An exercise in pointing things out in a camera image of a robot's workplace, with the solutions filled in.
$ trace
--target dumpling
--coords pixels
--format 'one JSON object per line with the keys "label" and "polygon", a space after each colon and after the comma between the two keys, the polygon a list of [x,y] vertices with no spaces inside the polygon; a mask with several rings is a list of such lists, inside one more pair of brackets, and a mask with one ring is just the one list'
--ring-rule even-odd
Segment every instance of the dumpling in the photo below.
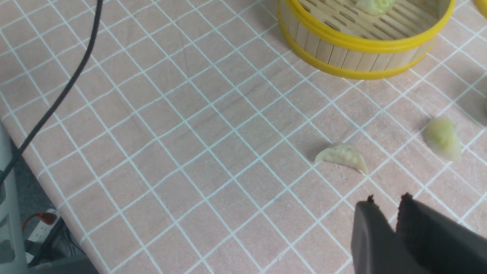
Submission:
{"label": "dumpling", "polygon": [[455,125],[448,117],[432,119],[423,132],[426,144],[440,157],[458,161],[462,157],[462,143]]}
{"label": "dumpling", "polygon": [[386,14],[395,4],[395,0],[358,0],[355,7],[372,16]]}
{"label": "dumpling", "polygon": [[321,161],[348,166],[360,170],[365,175],[369,174],[364,157],[349,144],[338,143],[326,148],[316,155],[315,163]]}

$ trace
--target yellow steamer rim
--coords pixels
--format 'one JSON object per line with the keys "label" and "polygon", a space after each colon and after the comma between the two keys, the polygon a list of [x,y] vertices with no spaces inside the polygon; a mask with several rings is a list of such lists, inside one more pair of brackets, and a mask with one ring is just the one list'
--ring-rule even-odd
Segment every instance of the yellow steamer rim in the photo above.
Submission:
{"label": "yellow steamer rim", "polygon": [[344,78],[382,79],[418,63],[455,6],[454,0],[396,0],[390,12],[373,17],[356,9],[356,2],[279,0],[279,26],[293,51],[317,69]]}
{"label": "yellow steamer rim", "polygon": [[477,9],[487,19],[487,0],[474,0]]}

